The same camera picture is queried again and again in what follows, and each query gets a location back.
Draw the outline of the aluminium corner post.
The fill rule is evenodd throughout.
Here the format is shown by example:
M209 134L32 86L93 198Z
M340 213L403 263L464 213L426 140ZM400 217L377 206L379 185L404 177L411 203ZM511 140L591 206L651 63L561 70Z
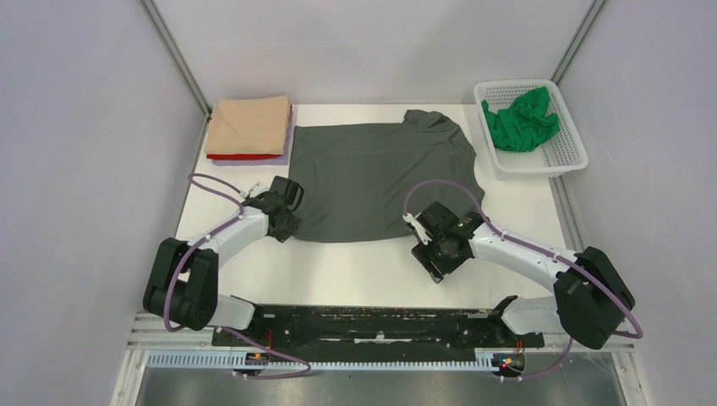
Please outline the aluminium corner post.
M592 0L590 2L585 15L582 17L575 33L572 36L572 39L568 42L566 50L563 52L561 59L550 78L550 80L556 85L559 85L566 77L569 68L572 66L572 63L580 52L583 43L588 38L589 33L593 29L595 23L598 21L608 3L608 0Z
M187 87L194 104L200 110L204 118L208 120L212 113L211 105L204 92L201 90L200 84L191 71L191 68L177 41L175 40L169 25L164 19L161 10L153 0L139 0L139 4L143 8L146 17L164 50L170 57L172 65L178 71L180 78Z

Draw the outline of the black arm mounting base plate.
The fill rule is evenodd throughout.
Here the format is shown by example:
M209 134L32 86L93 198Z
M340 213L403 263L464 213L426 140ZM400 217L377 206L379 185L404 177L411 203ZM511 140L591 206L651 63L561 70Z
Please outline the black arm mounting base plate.
M477 348L545 345L485 309L265 304L242 334L310 363L471 361Z

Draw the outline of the red folded t-shirt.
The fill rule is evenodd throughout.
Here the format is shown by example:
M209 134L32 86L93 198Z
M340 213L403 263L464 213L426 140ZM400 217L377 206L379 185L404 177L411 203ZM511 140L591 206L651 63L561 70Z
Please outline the red folded t-shirt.
M207 154L206 157L213 161L264 161L282 156L275 154Z

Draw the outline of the white plastic laundry basket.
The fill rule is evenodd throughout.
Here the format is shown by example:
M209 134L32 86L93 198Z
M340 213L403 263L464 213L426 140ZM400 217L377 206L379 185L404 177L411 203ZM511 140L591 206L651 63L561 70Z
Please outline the white plastic laundry basket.
M544 87L550 95L547 114L555 114L560 131L551 140L530 152L500 151L495 148L482 108L487 102L492 112L508 108L517 97ZM554 178L581 170L588 165L588 155L557 85L550 80L492 80L473 88L479 122L484 131L486 150L495 175L501 180Z

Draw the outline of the green crumpled t-shirt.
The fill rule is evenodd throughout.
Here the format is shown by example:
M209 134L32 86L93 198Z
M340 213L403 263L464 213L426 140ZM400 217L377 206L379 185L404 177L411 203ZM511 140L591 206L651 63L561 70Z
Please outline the green crumpled t-shirt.
M552 140L561 130L556 113L548 114L551 97L545 86L518 96L508 108L490 110L487 101L481 107L493 146L499 151L531 152Z

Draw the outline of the left aluminium corner post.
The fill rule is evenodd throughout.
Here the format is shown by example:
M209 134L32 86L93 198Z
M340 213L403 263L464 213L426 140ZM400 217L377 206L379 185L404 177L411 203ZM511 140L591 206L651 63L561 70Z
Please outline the left aluminium corner post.
M143 8L146 17L164 50L170 57L172 65L178 71L180 78L187 87L194 104L200 110L204 118L208 120L212 113L211 105L204 92L201 90L200 84L191 71L191 68L177 41L175 40L169 25L164 19L161 10L153 0L139 0L139 4Z

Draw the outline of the right aluminium corner post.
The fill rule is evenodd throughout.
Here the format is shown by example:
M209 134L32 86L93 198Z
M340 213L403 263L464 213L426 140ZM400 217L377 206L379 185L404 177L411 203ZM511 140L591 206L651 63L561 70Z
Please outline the right aluminium corner post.
M568 42L566 50L563 52L561 59L550 78L550 80L556 85L559 85L566 77L569 68L572 66L572 63L580 52L583 43L588 38L589 33L593 29L595 23L598 21L608 3L608 0L592 0L590 2L585 15L582 17L575 33L572 36L572 39Z

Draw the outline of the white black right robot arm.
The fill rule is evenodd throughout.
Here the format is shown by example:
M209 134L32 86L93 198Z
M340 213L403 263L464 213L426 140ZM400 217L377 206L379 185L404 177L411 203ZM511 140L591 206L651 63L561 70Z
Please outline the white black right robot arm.
M591 349L601 349L635 306L605 252L558 250L498 228L481 213L459 217L434 202L417 216L402 216L417 244L413 257L435 283L466 261L502 266L550 291L550 295L509 299L488 323L490 338L509 345L532 332L564 332Z

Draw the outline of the beige folded t-shirt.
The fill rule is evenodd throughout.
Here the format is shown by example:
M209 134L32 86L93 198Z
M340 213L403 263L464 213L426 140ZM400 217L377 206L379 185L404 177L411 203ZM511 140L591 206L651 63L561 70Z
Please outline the beige folded t-shirt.
M208 124L207 155L281 155L285 151L290 97L222 98Z

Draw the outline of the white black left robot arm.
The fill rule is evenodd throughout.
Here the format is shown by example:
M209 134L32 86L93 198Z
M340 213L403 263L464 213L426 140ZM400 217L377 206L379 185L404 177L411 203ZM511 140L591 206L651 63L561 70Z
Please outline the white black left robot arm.
M280 176L271 185L255 184L247 193L215 190L234 204L222 222L189 239L167 238L156 252L143 296L145 311L160 316L169 332L230 327L245 344L265 336L258 305L219 292L219 271L252 243L272 238L283 243L298 230L296 214L305 189Z

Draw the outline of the dark grey t-shirt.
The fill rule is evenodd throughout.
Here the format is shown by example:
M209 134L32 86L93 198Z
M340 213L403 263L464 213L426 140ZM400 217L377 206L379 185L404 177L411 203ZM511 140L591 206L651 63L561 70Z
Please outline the dark grey t-shirt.
M400 123L298 126L289 178L304 188L296 239L356 243L409 234L404 212L438 201L456 214L484 189L461 126L440 112L408 110Z

